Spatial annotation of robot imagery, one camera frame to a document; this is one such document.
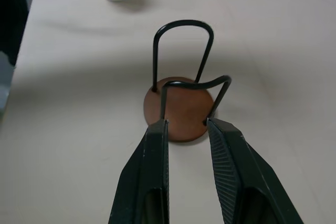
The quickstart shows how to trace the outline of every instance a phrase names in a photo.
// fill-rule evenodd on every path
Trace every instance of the brown wooden base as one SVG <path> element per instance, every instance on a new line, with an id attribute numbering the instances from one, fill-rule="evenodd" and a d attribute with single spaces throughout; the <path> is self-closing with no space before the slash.
<path id="1" fill-rule="evenodd" d="M 143 110 L 148 125 L 160 118 L 161 88 L 171 80 L 193 82 L 184 77 L 169 77 L 158 82 L 157 92 L 150 88 L 145 96 Z M 214 101 L 207 90 L 168 88 L 165 119 L 168 119 L 169 140 L 189 142 L 206 132 L 203 120 L 208 115 Z"/>

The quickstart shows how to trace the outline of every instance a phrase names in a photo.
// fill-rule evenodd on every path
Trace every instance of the white object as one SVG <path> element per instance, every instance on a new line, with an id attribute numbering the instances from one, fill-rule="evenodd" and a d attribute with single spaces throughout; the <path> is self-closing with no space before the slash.
<path id="1" fill-rule="evenodd" d="M 121 3 L 33 0 L 0 130 L 0 223 L 108 222 L 147 128 L 153 36 L 177 19 L 215 31 L 201 81 L 233 79 L 218 118 L 274 168 L 305 224 L 334 223 L 336 0 Z M 158 79 L 194 78 L 206 41 L 165 34 Z M 171 223 L 223 223 L 208 140 L 169 148 Z"/>

